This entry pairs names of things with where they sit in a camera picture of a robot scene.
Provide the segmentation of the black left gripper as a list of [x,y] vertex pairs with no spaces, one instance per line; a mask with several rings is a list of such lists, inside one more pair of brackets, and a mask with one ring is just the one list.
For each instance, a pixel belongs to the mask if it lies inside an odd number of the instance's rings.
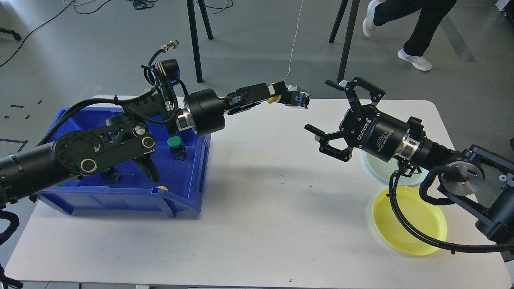
[[184,108],[179,109],[177,129],[193,129],[198,136],[222,130],[225,127],[224,113],[234,115],[261,104],[276,94],[273,85],[265,83],[237,89],[226,97],[217,97],[211,88],[200,90],[184,97]]

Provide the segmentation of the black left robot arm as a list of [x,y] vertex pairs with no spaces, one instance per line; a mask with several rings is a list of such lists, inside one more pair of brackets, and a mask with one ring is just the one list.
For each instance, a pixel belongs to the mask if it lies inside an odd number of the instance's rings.
[[[217,97],[212,89],[185,94],[184,108],[178,104],[174,86],[185,84],[180,80],[179,66],[175,60],[155,62],[158,55],[174,49],[178,41],[171,40],[152,55],[143,66],[145,79],[152,89],[135,98],[120,100],[93,98],[69,108],[33,149],[11,154],[1,159],[1,218],[9,222],[1,233],[5,243],[18,229],[20,220],[12,212],[6,212],[8,203],[29,197],[69,179],[94,175],[127,160],[132,160],[153,182],[160,181],[159,172],[151,156],[157,141],[151,134],[149,123],[166,127],[169,151],[178,159],[187,153],[177,133],[192,128],[198,136],[222,130],[224,115],[249,110],[263,101],[284,100],[289,92],[281,81],[272,84],[256,84],[239,88],[224,98]],[[122,113],[111,117],[104,127],[73,130],[53,142],[50,137],[66,120],[83,108],[93,104],[121,106]]]

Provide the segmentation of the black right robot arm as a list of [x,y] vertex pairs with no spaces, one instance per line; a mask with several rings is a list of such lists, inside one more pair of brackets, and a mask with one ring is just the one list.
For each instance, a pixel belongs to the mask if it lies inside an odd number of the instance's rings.
[[[315,135],[320,152],[341,161],[349,161],[354,148],[359,148],[388,162],[396,159],[398,169],[389,180],[392,211],[400,224],[420,241],[455,252],[483,254],[513,252],[513,162],[480,146],[462,151],[446,148],[426,137],[422,121],[410,117],[407,122],[392,117],[377,108],[386,95],[384,90],[361,77],[328,86],[345,93],[350,108],[339,130],[325,133],[307,124],[305,129]],[[487,208],[468,198],[478,192],[486,179],[482,166],[499,172],[501,193]],[[400,176],[408,177],[424,168],[428,175],[419,187],[420,198],[432,205],[457,204],[477,218],[476,228],[492,241],[490,245],[464,245],[437,240],[415,228],[403,215],[397,201]]]

